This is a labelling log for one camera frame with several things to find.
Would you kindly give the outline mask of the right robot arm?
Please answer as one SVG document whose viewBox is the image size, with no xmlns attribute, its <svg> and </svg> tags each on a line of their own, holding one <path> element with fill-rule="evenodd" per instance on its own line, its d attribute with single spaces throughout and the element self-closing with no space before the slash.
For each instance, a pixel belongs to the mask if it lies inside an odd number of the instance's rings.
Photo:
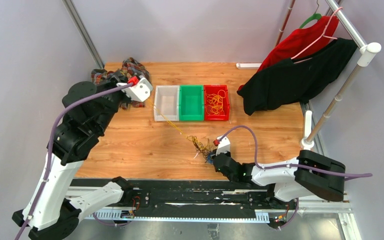
<svg viewBox="0 0 384 240">
<path fill-rule="evenodd" d="M 266 187 L 266 203 L 274 209 L 312 195 L 331 202 L 344 199 L 345 165 L 310 150 L 301 150 L 290 160 L 260 166 L 239 163 L 230 152 L 214 156 L 210 163 L 232 183 Z"/>
</svg>

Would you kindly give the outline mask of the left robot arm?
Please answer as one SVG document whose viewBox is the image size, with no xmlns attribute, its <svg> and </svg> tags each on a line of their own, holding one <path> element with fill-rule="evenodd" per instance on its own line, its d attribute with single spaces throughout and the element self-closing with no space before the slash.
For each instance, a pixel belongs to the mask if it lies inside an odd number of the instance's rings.
<svg viewBox="0 0 384 240">
<path fill-rule="evenodd" d="M 85 195 L 67 198 L 74 176 L 103 137 L 122 103 L 146 100 L 152 86 L 144 77 L 113 76 L 99 84 L 81 81 L 62 98 L 64 110 L 56 118 L 47 145 L 46 163 L 28 205 L 13 213 L 32 240 L 63 240 L 79 223 L 100 209 L 119 204 L 136 208 L 133 186 L 118 176 Z"/>
</svg>

